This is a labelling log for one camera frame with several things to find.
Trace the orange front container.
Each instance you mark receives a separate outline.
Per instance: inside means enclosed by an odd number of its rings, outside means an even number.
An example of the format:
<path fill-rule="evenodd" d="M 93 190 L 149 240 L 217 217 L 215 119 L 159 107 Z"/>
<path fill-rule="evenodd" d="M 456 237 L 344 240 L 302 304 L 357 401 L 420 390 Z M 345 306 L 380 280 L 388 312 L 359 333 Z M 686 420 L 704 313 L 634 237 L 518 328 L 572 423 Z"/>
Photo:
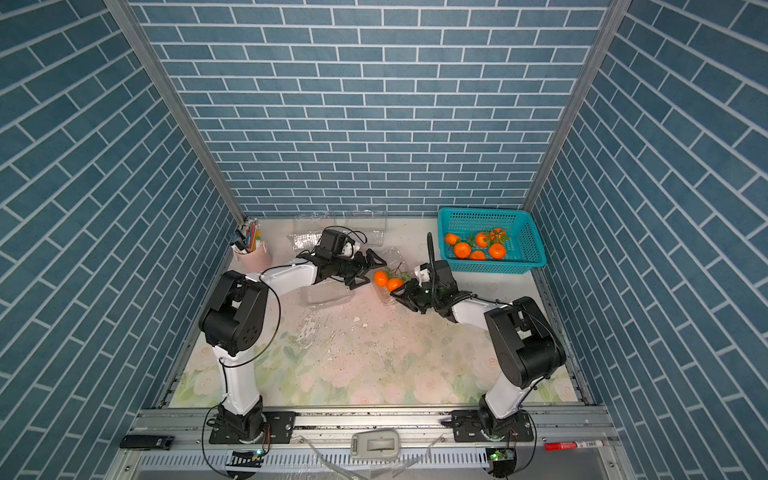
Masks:
<path fill-rule="evenodd" d="M 373 280 L 377 286 L 384 288 L 387 286 L 390 277 L 386 271 L 379 270 L 374 273 Z"/>
<path fill-rule="evenodd" d="M 394 290 L 400 288 L 404 284 L 405 284 L 405 281 L 402 280 L 401 278 L 393 277 L 387 280 L 385 284 L 385 288 L 387 289 L 388 292 L 393 292 Z"/>

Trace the clear clamshell container front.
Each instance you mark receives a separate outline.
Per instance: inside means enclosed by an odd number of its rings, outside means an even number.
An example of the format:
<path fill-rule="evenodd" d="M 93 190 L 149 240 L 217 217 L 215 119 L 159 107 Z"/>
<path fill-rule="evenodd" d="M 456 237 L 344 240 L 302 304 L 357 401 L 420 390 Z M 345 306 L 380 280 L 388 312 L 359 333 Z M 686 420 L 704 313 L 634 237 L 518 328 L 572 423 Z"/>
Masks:
<path fill-rule="evenodd" d="M 387 266 L 383 268 L 374 268 L 372 271 L 368 272 L 367 276 L 373 282 L 374 291 L 382 303 L 385 305 L 395 304 L 395 300 L 390 296 L 390 292 L 388 292 L 385 287 L 382 288 L 375 284 L 373 280 L 374 273 L 379 270 L 384 270 L 388 273 L 390 278 L 399 277 L 407 282 L 413 278 L 412 268 L 406 262 L 401 252 L 395 247 L 379 251 L 378 254 L 387 261 Z"/>

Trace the teal plastic basket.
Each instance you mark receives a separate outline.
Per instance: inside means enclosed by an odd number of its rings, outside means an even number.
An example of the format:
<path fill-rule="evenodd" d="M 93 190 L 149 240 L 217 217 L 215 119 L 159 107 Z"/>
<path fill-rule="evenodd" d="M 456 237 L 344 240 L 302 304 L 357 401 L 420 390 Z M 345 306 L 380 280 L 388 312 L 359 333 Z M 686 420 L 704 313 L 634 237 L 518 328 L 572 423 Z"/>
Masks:
<path fill-rule="evenodd" d="M 437 226 L 440 255 L 455 272 L 517 275 L 547 263 L 538 228 L 527 212 L 444 207 Z"/>

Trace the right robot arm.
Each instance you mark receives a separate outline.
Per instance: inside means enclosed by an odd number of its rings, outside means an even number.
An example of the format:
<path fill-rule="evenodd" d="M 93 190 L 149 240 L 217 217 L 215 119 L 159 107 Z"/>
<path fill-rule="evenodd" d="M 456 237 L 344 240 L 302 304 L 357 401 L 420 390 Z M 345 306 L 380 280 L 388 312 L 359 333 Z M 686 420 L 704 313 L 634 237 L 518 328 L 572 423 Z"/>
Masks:
<path fill-rule="evenodd" d="M 533 298 L 524 296 L 507 303 L 462 290 L 449 263 L 435 258 L 431 234 L 426 245 L 428 261 L 390 296 L 413 312 L 424 314 L 432 309 L 452 323 L 486 331 L 500 368 L 497 381 L 481 397 L 478 409 L 455 411 L 445 424 L 457 442 L 481 436 L 490 441 L 532 440 L 533 420 L 523 403 L 565 364 L 565 348 Z"/>

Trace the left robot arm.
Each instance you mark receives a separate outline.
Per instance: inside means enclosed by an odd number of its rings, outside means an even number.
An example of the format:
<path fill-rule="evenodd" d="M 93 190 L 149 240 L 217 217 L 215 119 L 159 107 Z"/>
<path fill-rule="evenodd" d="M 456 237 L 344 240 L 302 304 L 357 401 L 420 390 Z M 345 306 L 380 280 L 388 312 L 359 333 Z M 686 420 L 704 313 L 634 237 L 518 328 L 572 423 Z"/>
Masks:
<path fill-rule="evenodd" d="M 350 290 L 370 282 L 367 274 L 386 266 L 375 251 L 364 247 L 367 236 L 347 227 L 325 228 L 314 247 L 300 252 L 288 264 L 271 266 L 261 272 L 223 273 L 199 321 L 199 329 L 213 348 L 223 384 L 223 398 L 216 406 L 222 430 L 238 443 L 255 443 L 270 438 L 251 364 L 266 351 L 254 353 L 274 307 L 276 328 L 282 318 L 281 297 L 302 287 L 337 280 Z"/>

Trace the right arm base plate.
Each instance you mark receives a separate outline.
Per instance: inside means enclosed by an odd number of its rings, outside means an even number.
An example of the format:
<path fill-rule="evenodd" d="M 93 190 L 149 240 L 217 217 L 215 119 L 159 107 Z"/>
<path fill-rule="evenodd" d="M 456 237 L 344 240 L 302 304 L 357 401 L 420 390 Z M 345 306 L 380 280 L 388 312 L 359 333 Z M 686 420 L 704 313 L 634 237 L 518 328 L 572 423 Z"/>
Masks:
<path fill-rule="evenodd" d="M 486 409 L 453 410 L 440 424 L 452 431 L 457 443 L 534 440 L 533 424 L 522 411 L 498 419 Z"/>

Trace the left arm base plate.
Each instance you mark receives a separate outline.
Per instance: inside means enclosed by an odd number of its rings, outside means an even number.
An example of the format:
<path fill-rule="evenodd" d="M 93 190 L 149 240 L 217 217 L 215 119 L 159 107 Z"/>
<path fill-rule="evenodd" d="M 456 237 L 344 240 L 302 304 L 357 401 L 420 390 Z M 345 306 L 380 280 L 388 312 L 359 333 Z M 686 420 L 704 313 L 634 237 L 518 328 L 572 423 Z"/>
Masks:
<path fill-rule="evenodd" d="M 209 443 L 221 445 L 289 444 L 296 413 L 293 411 L 257 412 L 249 417 L 217 412 L 206 420 Z"/>

